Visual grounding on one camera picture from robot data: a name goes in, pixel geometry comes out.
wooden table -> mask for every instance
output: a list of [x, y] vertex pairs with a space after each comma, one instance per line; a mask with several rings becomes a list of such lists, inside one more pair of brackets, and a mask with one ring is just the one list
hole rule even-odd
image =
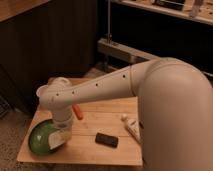
[[[70, 79], [79, 84], [88, 79]], [[39, 122], [51, 118], [49, 111], [38, 107], [17, 160], [19, 162], [36, 163], [70, 163], [100, 165], [142, 165], [139, 144], [125, 130], [121, 115], [127, 114], [137, 118], [137, 99], [127, 98], [100, 101], [79, 105], [84, 113], [82, 121], [74, 120], [72, 139], [60, 150], [49, 156], [36, 156], [28, 148], [28, 137], [31, 130]], [[97, 132], [119, 137], [116, 149], [95, 143]]]

metal rod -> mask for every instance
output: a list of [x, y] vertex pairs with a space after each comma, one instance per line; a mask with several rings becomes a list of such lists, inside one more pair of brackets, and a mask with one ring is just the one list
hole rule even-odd
[[107, 43], [111, 41], [111, 0], [108, 0]]

floor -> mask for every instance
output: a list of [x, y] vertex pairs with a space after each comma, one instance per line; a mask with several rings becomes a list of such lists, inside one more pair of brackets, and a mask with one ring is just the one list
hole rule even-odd
[[[106, 74], [92, 68], [86, 78], [95, 78]], [[68, 164], [33, 164], [16, 161], [19, 148], [30, 125], [31, 118], [19, 111], [10, 111], [0, 119], [0, 170], [2, 171], [139, 171], [141, 167], [100, 166], [100, 165], [68, 165]]]

dark wall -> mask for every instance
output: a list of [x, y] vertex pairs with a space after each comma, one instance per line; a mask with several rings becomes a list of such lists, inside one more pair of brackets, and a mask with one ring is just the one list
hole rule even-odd
[[96, 0], [52, 0], [0, 23], [0, 64], [34, 111], [52, 76], [82, 76], [96, 55]]
[[[106, 34], [106, 3], [99, 4], [100, 35]], [[114, 41], [162, 57], [176, 57], [213, 73], [213, 26], [112, 4]]]

green bowl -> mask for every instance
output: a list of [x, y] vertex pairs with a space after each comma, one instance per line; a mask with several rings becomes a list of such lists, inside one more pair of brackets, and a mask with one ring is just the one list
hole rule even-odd
[[57, 151], [58, 148], [50, 149], [48, 138], [53, 132], [58, 131], [54, 128], [52, 119], [45, 120], [36, 125], [28, 139], [30, 150], [36, 155], [49, 155]]

